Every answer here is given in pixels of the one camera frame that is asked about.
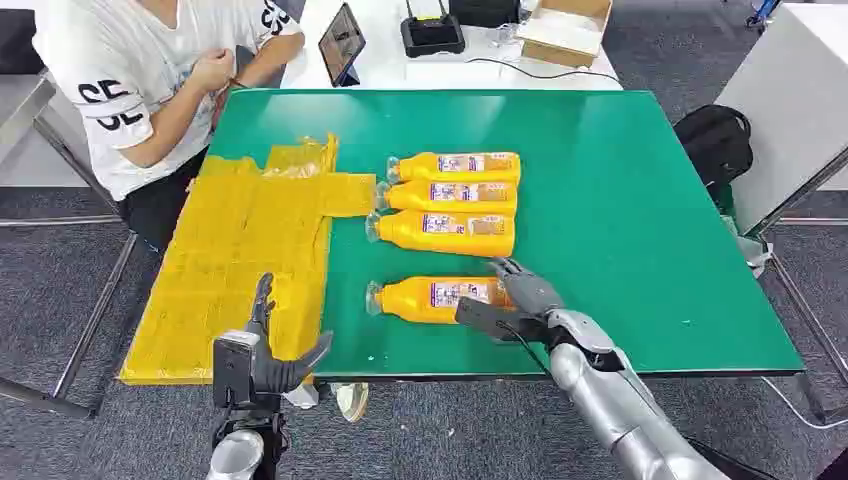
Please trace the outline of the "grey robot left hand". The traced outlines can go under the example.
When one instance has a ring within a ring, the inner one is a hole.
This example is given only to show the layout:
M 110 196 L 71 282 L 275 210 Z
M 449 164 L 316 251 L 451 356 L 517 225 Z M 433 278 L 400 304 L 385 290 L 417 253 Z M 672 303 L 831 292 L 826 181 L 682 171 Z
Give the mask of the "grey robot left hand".
M 282 394 L 296 389 L 329 353 L 333 332 L 322 333 L 315 345 L 295 360 L 279 360 L 274 357 L 269 343 L 270 313 L 274 306 L 273 301 L 268 300 L 273 279 L 270 272 L 265 272 L 260 277 L 245 331 L 259 338 L 254 347 L 251 372 L 256 391 Z

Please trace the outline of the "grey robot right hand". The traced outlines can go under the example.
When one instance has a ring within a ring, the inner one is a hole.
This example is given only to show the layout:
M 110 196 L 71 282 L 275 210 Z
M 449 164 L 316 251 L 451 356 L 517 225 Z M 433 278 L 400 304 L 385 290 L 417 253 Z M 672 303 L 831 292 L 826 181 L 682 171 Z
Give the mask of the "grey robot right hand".
M 509 307 L 463 297 L 455 321 L 501 342 L 542 344 L 548 353 L 569 345 L 583 354 L 591 366 L 603 371 L 623 367 L 616 345 L 590 316 L 565 307 L 565 302 L 543 277 L 511 258 L 492 260 L 497 279 L 504 287 Z

